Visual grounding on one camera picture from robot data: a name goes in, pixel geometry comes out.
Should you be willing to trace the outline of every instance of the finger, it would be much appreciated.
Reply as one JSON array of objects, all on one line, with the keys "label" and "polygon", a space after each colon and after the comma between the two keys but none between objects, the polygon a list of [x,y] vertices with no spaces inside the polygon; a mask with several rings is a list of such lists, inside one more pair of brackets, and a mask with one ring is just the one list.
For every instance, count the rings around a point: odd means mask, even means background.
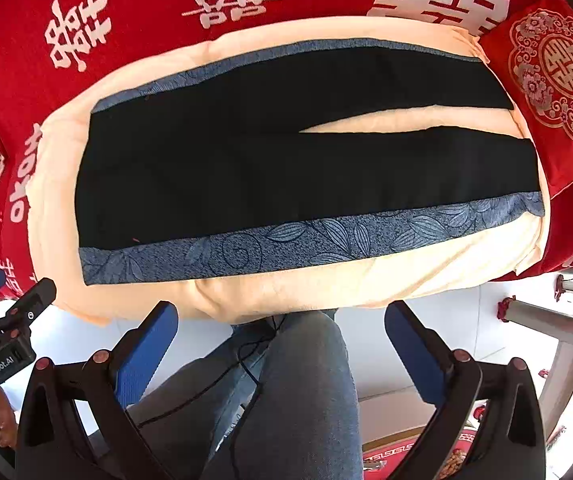
[{"label": "finger", "polygon": [[0,388],[0,446],[15,449],[18,440],[18,424],[15,413],[4,390]]}]

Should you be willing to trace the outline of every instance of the blue jeans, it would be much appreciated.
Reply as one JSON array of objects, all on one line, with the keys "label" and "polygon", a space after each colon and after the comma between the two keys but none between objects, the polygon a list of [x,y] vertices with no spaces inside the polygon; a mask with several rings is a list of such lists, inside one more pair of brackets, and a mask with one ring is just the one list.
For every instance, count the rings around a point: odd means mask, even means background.
[{"label": "blue jeans", "polygon": [[[330,316],[297,312],[237,326],[129,409],[175,479],[364,478],[357,393]],[[102,436],[91,442],[103,467],[121,476]]]}]

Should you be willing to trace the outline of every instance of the gray patterned fabric strip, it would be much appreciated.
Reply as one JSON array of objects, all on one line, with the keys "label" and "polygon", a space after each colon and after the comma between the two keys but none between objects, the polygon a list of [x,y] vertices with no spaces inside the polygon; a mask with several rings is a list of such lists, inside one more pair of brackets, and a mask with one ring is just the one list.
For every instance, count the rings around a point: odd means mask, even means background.
[{"label": "gray patterned fabric strip", "polygon": [[159,92],[166,92],[168,90],[174,90],[176,88],[182,88],[185,86],[196,85],[202,81],[228,72],[229,70],[268,59],[290,56],[291,54],[298,54],[300,52],[334,50],[337,48],[352,48],[360,46],[379,46],[383,48],[390,48],[391,50],[415,50],[418,52],[426,52],[428,54],[436,54],[438,56],[452,57],[454,59],[460,59],[464,61],[481,62],[481,59],[478,59],[477,57],[459,56],[458,54],[451,54],[450,52],[444,52],[443,50],[427,48],[425,46],[412,43],[400,43],[399,41],[374,40],[372,38],[298,41],[297,43],[265,48],[263,50],[255,50],[246,54],[240,54],[239,56],[229,57],[227,59],[215,61],[204,66],[198,66],[191,70],[186,70],[185,72],[178,72],[176,74],[156,79],[150,83],[138,86],[138,88],[123,90],[100,100],[92,109],[91,113],[101,112],[102,110],[106,110],[111,106],[115,106],[117,104],[138,97],[156,94]]},{"label": "gray patterned fabric strip", "polygon": [[539,192],[471,203],[290,222],[107,251],[80,248],[84,282],[169,282],[297,269],[401,253],[544,215]]}]

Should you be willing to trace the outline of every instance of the tile floor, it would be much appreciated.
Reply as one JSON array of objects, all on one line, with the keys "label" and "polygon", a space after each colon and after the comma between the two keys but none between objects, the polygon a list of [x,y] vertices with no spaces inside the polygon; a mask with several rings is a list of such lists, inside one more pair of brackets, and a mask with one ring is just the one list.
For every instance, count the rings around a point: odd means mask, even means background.
[{"label": "tile floor", "polygon": [[[548,274],[517,282],[486,283],[464,290],[451,290],[410,300],[420,320],[435,329],[451,348],[464,348],[476,359],[505,364],[515,355],[524,358],[535,375],[538,389],[543,379],[537,376],[553,361],[557,341],[514,323],[497,320],[497,302],[506,296],[556,308],[573,314],[573,298],[566,294],[555,303],[553,282]],[[0,304],[0,315],[9,307]],[[346,308],[337,313],[349,351],[351,370],[359,396],[363,399],[399,390],[412,383],[391,346],[383,326],[384,310]],[[104,328],[83,322],[56,308],[50,308],[33,325],[32,343],[38,356],[50,356],[55,363],[83,361],[97,349],[112,348],[136,324],[115,320]],[[204,356],[230,334],[231,329],[215,321],[187,320],[164,357],[150,387],[160,384],[177,368]],[[13,405],[21,407],[30,368],[5,384]],[[81,406],[88,431],[95,423],[87,406]]]}]

